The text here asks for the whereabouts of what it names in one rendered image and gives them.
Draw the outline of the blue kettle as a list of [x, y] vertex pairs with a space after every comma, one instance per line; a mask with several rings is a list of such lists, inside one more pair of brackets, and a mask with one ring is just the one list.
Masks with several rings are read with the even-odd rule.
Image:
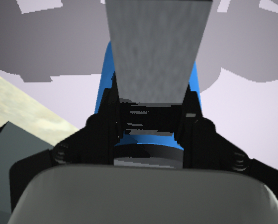
[[116, 74], [124, 134], [113, 146], [114, 165], [183, 168], [173, 131], [188, 83], [200, 100], [195, 60], [212, 4], [105, 0], [111, 42], [94, 114]]

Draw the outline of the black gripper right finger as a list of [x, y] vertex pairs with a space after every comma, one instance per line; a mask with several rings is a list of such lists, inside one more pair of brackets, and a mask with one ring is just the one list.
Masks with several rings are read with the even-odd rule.
[[198, 94], [191, 91], [190, 84], [173, 132], [174, 141], [184, 149], [184, 169], [244, 174], [263, 182], [278, 200], [278, 170], [250, 159], [242, 149], [218, 134], [214, 122], [203, 117]]

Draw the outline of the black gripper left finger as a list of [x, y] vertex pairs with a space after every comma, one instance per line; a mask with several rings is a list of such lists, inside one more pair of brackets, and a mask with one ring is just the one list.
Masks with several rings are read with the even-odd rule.
[[[114, 145], [123, 139], [124, 126], [116, 74], [105, 88], [98, 113], [82, 129], [44, 150], [14, 163], [9, 170], [11, 213], [29, 182], [41, 171], [63, 164], [114, 165]], [[82, 155], [82, 158], [81, 158]]]

